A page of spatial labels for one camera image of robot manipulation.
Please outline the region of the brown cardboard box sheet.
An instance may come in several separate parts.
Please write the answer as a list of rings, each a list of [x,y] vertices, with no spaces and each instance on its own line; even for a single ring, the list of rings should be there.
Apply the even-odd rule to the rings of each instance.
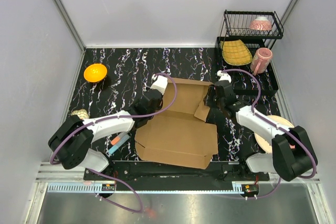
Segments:
[[[218,153],[217,126],[206,123],[203,99],[210,82],[175,78],[163,96],[166,111],[136,131],[135,149],[143,161],[206,169]]]

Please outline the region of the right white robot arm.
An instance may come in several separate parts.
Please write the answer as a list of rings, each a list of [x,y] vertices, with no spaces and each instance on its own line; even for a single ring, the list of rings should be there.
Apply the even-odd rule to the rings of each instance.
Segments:
[[[206,105],[218,108],[230,119],[253,131],[271,146],[271,153],[255,153],[238,167],[239,176],[250,180],[257,173],[276,173],[290,182],[297,177],[312,178],[317,172],[317,157],[307,131],[301,126],[288,127],[239,100],[231,83],[217,81],[208,88]]]

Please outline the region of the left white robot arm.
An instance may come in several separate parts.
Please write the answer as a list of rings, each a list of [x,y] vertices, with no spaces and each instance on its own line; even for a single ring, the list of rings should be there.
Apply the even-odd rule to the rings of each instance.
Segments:
[[[77,115],[67,118],[48,141],[52,150],[50,163],[61,164],[64,169],[77,166],[95,170],[103,180],[113,175],[113,167],[106,156],[91,149],[91,143],[109,135],[128,133],[147,124],[162,108],[163,94],[149,89],[127,110],[95,119],[82,120]]]

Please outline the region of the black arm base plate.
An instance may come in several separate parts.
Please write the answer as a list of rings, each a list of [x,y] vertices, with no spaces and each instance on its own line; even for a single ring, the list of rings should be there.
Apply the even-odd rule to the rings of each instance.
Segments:
[[[128,183],[136,191],[219,191],[231,190],[233,182],[270,181],[266,173],[252,173],[245,165],[218,161],[210,162],[206,169],[114,161],[102,173]]]

